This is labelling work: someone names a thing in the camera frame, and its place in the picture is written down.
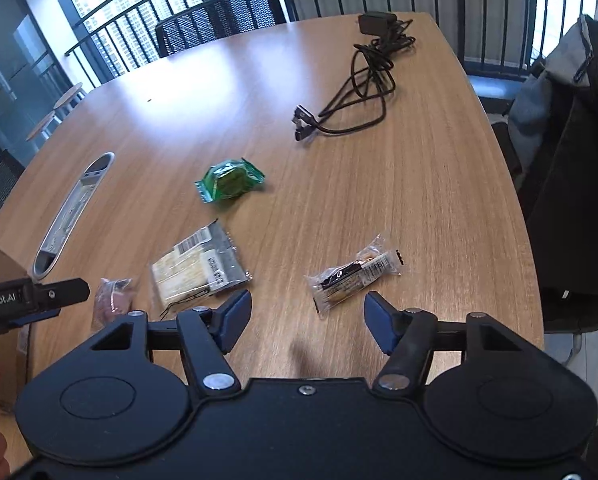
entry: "conference table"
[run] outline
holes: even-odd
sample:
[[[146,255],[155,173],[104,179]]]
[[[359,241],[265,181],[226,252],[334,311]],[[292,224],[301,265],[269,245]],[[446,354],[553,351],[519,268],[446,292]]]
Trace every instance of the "conference table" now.
[[[317,113],[348,76],[353,44],[371,39],[356,16],[214,41],[96,88],[16,184],[0,212],[0,248],[29,269],[76,179],[113,152],[44,282],[81,277],[94,293],[102,277],[138,278],[133,308],[156,319],[149,264],[219,218],[253,276],[252,319],[227,357],[242,383],[377,374],[386,357],[364,325],[364,293],[320,319],[305,276],[351,261],[379,233],[405,265],[369,290],[440,320],[486,312],[541,347],[532,252],[486,114],[434,20],[399,17],[413,19],[417,41],[394,56],[387,117],[345,137],[296,142],[291,118],[298,104]],[[331,124],[377,111],[376,102],[347,108]],[[202,203],[194,182],[211,165],[241,157],[265,173],[265,186]],[[93,293],[33,327],[32,374],[91,335]],[[178,352],[157,352],[155,362],[184,376]],[[458,362],[456,354],[435,356],[431,376]],[[16,468],[28,450],[11,419],[2,430]]]

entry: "cardboard box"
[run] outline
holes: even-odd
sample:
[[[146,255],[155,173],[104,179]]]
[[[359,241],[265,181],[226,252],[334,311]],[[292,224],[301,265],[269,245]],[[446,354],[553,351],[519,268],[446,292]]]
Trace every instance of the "cardboard box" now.
[[[28,273],[0,250],[0,282],[26,278]],[[10,412],[28,381],[29,327],[0,335],[0,406]]]

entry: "clear plastic bag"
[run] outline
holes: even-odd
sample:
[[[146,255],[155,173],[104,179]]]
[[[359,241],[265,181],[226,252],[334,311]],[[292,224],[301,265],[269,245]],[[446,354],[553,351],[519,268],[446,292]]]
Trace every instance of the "clear plastic bag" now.
[[[384,274],[401,274],[403,260],[399,251],[389,249],[381,235],[363,250],[354,261],[340,267],[331,267],[316,276],[307,276],[317,312],[322,316],[359,290]]]
[[[130,312],[135,294],[136,280],[101,278],[101,283],[95,293],[92,330],[101,330],[117,317],[125,316]]]
[[[250,273],[218,220],[175,245],[151,266],[164,319],[173,305],[210,296],[247,282]]]

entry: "barcode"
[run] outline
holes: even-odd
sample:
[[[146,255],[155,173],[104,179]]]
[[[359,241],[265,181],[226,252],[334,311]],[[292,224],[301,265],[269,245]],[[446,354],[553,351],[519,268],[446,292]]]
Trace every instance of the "barcode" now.
[[[386,270],[390,269],[391,264],[388,259],[388,253],[384,253],[381,256],[377,256],[373,260],[370,260],[365,264],[362,269],[365,276],[368,278],[369,284],[374,282],[379,276],[381,276]]]
[[[223,271],[223,264],[221,262],[221,254],[218,254],[214,249],[204,251],[201,257],[201,264],[204,267],[205,279],[210,286],[210,291],[215,292],[228,285],[225,272]]]
[[[192,234],[192,236],[189,236],[181,243],[177,244],[177,251],[179,252],[179,256],[181,256],[183,253],[191,250],[199,244],[205,244],[206,242],[209,242],[210,238],[210,231],[207,227],[199,229],[199,231]]]
[[[217,265],[217,260],[215,260],[214,257],[212,256],[208,256],[207,258],[208,261],[208,265],[210,266],[210,270],[213,273],[213,276],[215,277],[215,287],[219,288],[223,285],[225,285],[225,279],[223,278],[223,272],[221,272],[221,269],[219,269],[219,266]]]

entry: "wooden stool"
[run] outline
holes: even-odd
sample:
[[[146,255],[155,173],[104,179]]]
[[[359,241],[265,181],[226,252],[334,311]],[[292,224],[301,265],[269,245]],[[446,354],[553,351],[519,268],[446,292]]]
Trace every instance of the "wooden stool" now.
[[[57,124],[61,124],[61,120],[57,117],[56,113],[54,113],[54,110],[47,114],[43,119],[41,119],[38,122],[38,124],[34,128],[32,128],[32,131],[29,133],[26,140],[34,139],[38,134],[42,134],[42,136],[44,136],[44,139],[48,140],[50,138],[50,131],[48,130],[48,126],[50,126],[50,123],[52,123],[52,121],[54,121]]]
[[[68,109],[68,112],[65,115],[69,114],[74,108],[72,106],[72,101],[83,101],[83,99],[86,97],[85,92],[81,89],[82,86],[83,83],[77,83],[65,94],[59,97],[59,100],[54,104],[53,110],[56,112],[65,106]]]

